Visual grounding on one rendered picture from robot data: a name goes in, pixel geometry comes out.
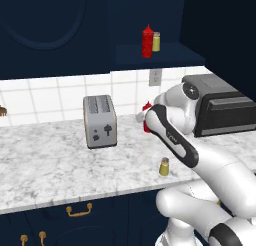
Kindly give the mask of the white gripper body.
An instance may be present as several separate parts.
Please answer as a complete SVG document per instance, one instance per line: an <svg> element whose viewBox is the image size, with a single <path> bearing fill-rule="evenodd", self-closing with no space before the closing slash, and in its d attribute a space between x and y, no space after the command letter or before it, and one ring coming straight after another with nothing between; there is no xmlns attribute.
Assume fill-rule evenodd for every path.
<svg viewBox="0 0 256 246"><path fill-rule="evenodd" d="M137 121L138 123L142 123L142 122L145 120L146 113L147 113L146 110L139 112L139 113L135 116L136 121Z"/></svg>

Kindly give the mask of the navy open cupboard door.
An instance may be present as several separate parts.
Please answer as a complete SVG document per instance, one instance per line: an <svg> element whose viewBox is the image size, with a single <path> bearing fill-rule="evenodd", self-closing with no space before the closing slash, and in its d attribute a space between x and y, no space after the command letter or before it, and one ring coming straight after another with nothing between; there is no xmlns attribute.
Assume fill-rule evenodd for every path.
<svg viewBox="0 0 256 246"><path fill-rule="evenodd" d="M180 41L256 101L256 0L185 0Z"/></svg>

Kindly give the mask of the navy wall cupboard door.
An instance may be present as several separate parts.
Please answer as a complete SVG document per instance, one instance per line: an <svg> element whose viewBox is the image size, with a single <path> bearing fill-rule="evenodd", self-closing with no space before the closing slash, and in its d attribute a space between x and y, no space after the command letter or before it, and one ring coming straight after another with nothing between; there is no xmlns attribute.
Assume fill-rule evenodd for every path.
<svg viewBox="0 0 256 246"><path fill-rule="evenodd" d="M107 0L0 0L0 80L109 71Z"/></svg>

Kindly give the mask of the yellow shaker with silver lid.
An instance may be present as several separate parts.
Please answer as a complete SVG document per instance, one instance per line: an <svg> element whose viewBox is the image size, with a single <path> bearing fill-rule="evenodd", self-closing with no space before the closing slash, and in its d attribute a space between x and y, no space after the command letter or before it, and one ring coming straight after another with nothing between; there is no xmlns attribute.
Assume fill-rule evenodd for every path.
<svg viewBox="0 0 256 246"><path fill-rule="evenodd" d="M160 51L160 32L154 32L152 51L153 52L159 52Z"/></svg>
<svg viewBox="0 0 256 246"><path fill-rule="evenodd" d="M167 176L169 174L169 159L163 157L159 167L159 174L161 176Z"/></svg>

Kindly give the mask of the red condiment bottle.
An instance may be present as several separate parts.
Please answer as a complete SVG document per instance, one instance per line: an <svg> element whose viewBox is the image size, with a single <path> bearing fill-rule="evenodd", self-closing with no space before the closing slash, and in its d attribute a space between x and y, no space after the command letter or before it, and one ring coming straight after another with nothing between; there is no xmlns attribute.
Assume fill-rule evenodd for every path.
<svg viewBox="0 0 256 246"><path fill-rule="evenodd" d="M142 57L150 58L152 56L152 44L153 44L154 31L150 25L142 31Z"/></svg>
<svg viewBox="0 0 256 246"><path fill-rule="evenodd" d="M142 107L142 111L145 111L147 109L150 109L152 107L152 105L150 104L150 102L148 101L143 107ZM148 128L146 121L143 121L143 128L144 128L144 132L146 133L150 133L150 129Z"/></svg>

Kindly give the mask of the silver toaster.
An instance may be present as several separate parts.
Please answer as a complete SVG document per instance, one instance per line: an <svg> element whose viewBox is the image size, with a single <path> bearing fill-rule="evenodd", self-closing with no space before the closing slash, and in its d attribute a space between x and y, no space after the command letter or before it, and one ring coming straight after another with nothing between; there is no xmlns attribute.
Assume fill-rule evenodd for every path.
<svg viewBox="0 0 256 246"><path fill-rule="evenodd" d="M89 149L117 145L117 117L109 95L83 99L84 126Z"/></svg>

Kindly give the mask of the navy open wall cupboard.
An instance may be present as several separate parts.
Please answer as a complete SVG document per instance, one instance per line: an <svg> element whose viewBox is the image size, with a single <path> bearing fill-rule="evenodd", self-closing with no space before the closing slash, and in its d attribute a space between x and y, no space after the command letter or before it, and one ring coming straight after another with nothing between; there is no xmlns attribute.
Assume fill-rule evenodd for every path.
<svg viewBox="0 0 256 246"><path fill-rule="evenodd" d="M185 0L108 0L111 70L200 65L204 59L180 43ZM142 31L160 33L160 51L142 57Z"/></svg>

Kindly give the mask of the navy drawer front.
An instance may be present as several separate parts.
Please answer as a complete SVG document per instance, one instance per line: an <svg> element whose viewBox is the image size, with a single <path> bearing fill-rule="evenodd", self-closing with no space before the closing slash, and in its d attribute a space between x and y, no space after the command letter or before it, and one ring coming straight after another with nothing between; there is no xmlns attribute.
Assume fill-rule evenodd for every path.
<svg viewBox="0 0 256 246"><path fill-rule="evenodd" d="M83 206L92 203L92 212L89 215L70 218L66 213L66 207L71 206L74 212L84 210ZM102 199L94 199L77 203L68 203L59 206L39 208L26 212L27 220L33 229L79 227L82 225L102 224L107 216L113 220L117 212L125 213L128 198L126 196L114 196Z"/></svg>

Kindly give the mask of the navy base cupboard door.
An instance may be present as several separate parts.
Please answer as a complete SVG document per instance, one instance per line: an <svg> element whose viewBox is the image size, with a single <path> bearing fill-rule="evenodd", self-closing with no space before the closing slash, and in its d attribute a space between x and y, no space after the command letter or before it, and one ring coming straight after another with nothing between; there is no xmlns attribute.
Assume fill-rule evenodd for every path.
<svg viewBox="0 0 256 246"><path fill-rule="evenodd" d="M21 246L20 236L26 234L25 246L33 246L31 230L23 213L0 215L0 246Z"/></svg>
<svg viewBox="0 0 256 246"><path fill-rule="evenodd" d="M45 232L45 246L128 246L124 231L108 226L81 226L61 231L56 227L40 228Z"/></svg>

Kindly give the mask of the grey wall outlet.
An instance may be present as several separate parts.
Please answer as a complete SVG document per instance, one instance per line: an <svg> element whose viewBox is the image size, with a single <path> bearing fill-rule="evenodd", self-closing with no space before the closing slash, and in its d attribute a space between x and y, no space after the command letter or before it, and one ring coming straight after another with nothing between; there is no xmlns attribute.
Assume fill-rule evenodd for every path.
<svg viewBox="0 0 256 246"><path fill-rule="evenodd" d="M149 86L160 86L162 80L162 70L161 69L151 69L149 71Z"/></svg>

